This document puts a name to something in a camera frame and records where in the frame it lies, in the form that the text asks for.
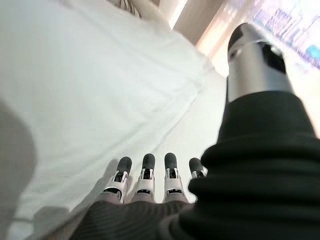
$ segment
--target black fingertip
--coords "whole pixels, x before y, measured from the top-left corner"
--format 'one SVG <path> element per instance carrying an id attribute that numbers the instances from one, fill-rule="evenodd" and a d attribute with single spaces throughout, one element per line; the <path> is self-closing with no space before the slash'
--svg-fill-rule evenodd
<path id="1" fill-rule="evenodd" d="M 131 166 L 132 166 L 131 158 L 128 156 L 124 156 L 123 158 L 120 159 L 116 170 L 119 172 L 127 172 L 129 175 Z"/>
<path id="2" fill-rule="evenodd" d="M 143 157 L 143 161 L 142 161 L 142 169 L 155 169 L 155 156 L 151 153 L 146 154 Z"/>
<path id="3" fill-rule="evenodd" d="M 202 171 L 202 170 L 204 169 L 204 167 L 203 167 L 202 164 L 201 164 L 200 159 L 198 159 L 198 158 L 196 158 L 196 157 L 190 159 L 190 161 L 189 161 L 189 168 L 190 168 L 191 174 L 192 174 L 194 171 Z"/>
<path id="4" fill-rule="evenodd" d="M 172 152 L 169 152 L 164 157 L 164 167 L 165 169 L 177 168 L 177 158 Z"/>

